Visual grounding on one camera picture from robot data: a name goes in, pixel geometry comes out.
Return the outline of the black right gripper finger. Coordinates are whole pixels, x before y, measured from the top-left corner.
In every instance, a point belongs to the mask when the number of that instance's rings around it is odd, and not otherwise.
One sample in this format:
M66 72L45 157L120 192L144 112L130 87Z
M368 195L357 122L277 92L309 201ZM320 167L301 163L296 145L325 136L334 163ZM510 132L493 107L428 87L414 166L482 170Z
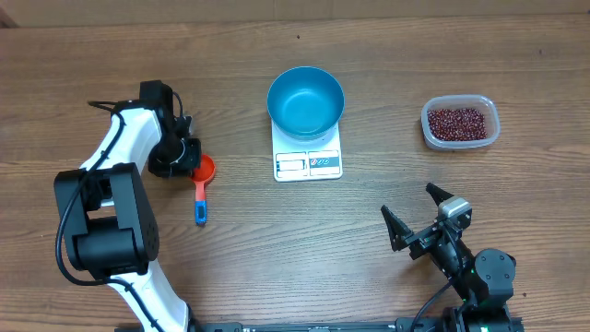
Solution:
M387 206L382 206L381 212L388 230L392 250L396 252L408 247L407 238L412 236L412 230Z
M453 194L446 192L433 183L427 183L425 190L431 196L437 206L439 206L443 201L454 196Z

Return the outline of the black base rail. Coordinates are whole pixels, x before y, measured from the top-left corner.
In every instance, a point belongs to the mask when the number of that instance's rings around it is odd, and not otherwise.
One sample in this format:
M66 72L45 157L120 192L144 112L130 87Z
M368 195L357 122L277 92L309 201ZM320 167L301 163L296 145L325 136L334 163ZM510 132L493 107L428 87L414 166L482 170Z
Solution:
M271 325L242 325L240 323L216 323L190 326L185 331L199 332L408 332L412 318L398 318L394 322L380 323L336 323L336 324L271 324ZM464 331L495 332L512 331L524 332L522 321L513 319L512 325L504 323L469 323ZM417 332L443 332L459 331L451 329L452 325L446 324L440 318L421 318L413 331Z

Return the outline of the white digital kitchen scale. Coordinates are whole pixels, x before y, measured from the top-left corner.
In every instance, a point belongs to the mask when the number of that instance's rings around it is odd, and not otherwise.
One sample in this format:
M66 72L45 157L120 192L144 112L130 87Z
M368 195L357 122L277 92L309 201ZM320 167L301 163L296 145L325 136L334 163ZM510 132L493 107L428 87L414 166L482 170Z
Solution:
M323 136L299 140L272 122L273 175L277 182L339 179L343 175L339 126Z

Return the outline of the teal plastic bowl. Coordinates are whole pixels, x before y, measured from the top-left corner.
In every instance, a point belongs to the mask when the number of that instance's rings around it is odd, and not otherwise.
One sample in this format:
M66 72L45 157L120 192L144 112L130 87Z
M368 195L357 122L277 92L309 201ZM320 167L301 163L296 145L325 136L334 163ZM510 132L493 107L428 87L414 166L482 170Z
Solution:
M342 118L345 91L326 70L293 67L271 83L266 95L269 118L286 135L313 140L325 135Z

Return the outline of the red beans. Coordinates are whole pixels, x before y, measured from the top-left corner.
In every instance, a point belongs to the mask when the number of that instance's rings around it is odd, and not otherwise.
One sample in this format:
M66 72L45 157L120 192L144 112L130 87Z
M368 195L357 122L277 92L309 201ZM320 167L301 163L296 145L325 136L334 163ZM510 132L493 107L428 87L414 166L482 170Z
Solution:
M488 136L485 116L474 108L428 110L427 119L432 135L441 141L475 141Z

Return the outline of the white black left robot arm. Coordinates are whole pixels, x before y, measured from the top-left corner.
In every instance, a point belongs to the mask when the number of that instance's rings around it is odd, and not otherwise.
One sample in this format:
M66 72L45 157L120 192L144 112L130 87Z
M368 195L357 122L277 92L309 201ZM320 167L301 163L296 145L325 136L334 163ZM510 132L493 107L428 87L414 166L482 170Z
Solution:
M195 174L202 149L193 119L160 80L141 82L135 100L90 106L108 112L111 125L87 161L54 179L56 264L73 284L117 291L143 331L198 331L159 264L159 229L141 178L143 170L160 178Z

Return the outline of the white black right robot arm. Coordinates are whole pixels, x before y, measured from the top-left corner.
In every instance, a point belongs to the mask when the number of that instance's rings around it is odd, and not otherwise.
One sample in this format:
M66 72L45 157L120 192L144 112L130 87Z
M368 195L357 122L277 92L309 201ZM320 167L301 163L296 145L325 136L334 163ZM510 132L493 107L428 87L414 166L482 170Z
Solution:
M414 260L429 256L447 282L413 318L398 318L396 329L408 324L408 331L522 331L522 319L512 317L507 305L513 297L513 256L494 248L474 255L461 240L473 219L471 204L432 183L425 190L438 208L429 227L412 231L387 206L382 206L381 212L392 250L408 249ZM428 309L449 289L456 291L462 304L445 308L439 317L426 317Z

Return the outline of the red scoop with blue handle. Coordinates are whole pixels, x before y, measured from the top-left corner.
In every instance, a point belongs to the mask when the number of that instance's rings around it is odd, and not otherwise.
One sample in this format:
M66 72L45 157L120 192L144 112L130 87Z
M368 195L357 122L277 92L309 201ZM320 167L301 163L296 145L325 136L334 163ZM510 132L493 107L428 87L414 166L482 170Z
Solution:
M202 155L200 167L194 169L191 180L195 184L195 224L205 226L207 223L207 193L206 188L216 174L216 165L211 157Z

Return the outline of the clear plastic container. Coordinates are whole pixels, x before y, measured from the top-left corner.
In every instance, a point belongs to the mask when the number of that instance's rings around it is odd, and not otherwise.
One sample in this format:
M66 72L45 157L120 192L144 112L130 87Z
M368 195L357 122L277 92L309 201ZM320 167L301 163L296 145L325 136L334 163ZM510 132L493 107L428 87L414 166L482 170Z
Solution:
M423 106L420 121L426 145L435 150L484 148L501 132L493 101L475 94L433 98Z

